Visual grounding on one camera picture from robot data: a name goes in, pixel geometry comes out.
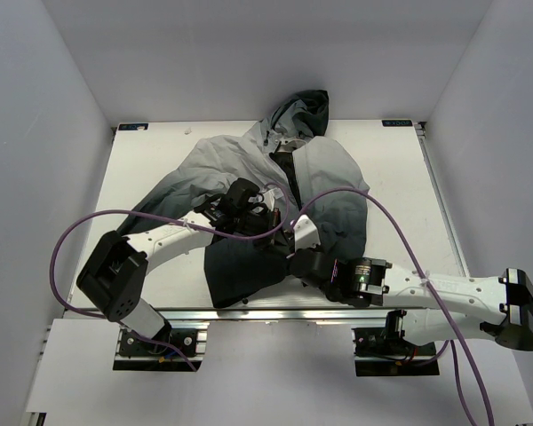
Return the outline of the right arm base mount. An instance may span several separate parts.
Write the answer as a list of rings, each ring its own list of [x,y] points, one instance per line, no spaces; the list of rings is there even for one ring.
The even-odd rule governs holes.
[[[357,377],[418,377],[440,374],[435,343],[417,346],[404,340],[402,320],[407,312],[386,315],[382,327],[357,327],[354,367]]]

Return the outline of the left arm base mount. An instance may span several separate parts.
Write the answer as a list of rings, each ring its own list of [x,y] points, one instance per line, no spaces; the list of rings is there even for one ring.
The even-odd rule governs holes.
[[[153,337],[119,322],[112,369],[128,372],[189,372],[199,370],[206,352],[209,321],[169,319]]]

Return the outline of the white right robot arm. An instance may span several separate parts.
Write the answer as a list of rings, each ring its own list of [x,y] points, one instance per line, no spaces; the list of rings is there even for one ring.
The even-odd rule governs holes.
[[[333,303],[386,309],[383,341],[396,354],[459,337],[533,351],[533,285],[521,269],[488,278],[432,274],[423,279],[383,259],[342,263],[308,248],[291,256],[290,275]]]

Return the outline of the grey black gradient jacket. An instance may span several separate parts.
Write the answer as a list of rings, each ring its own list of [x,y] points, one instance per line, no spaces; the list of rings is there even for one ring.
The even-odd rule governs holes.
[[[347,150],[325,133],[329,94],[300,91],[256,122],[240,137],[215,136],[197,142],[185,160],[166,175],[135,207],[117,231],[143,233],[159,226],[151,215],[179,219],[216,193],[225,193],[236,179],[259,187],[285,186],[277,201],[281,211],[298,217],[304,204],[314,221],[322,250],[341,262],[363,256],[367,240],[367,203],[354,189],[369,190],[360,167]]]

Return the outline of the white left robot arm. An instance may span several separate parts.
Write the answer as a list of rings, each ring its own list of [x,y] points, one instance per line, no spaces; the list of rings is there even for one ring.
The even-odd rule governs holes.
[[[171,325],[142,299],[146,276],[221,237],[267,242],[281,228],[280,210],[275,207],[281,193],[273,184],[259,189],[239,178],[226,193],[207,197],[180,219],[164,218],[162,225],[142,233],[105,233],[76,285],[108,321],[139,335],[149,353],[162,353],[171,342]]]

